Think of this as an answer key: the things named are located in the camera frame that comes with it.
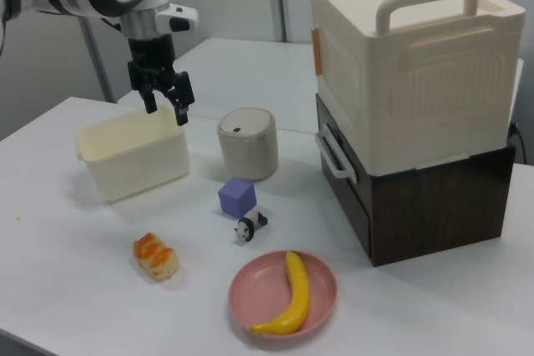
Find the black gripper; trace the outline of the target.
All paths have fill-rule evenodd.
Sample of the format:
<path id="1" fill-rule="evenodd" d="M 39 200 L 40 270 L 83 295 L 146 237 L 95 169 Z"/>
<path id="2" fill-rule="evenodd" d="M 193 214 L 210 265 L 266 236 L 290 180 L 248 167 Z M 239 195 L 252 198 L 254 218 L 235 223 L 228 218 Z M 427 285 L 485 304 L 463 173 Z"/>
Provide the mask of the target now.
<path id="1" fill-rule="evenodd" d="M 132 60 L 128 63 L 131 87 L 144 101 L 147 113 L 154 113 L 157 104 L 153 90 L 168 92 L 179 126 L 188 121 L 189 106 L 194 93 L 187 72 L 176 73 L 174 42 L 170 34 L 150 39 L 128 39 Z"/>

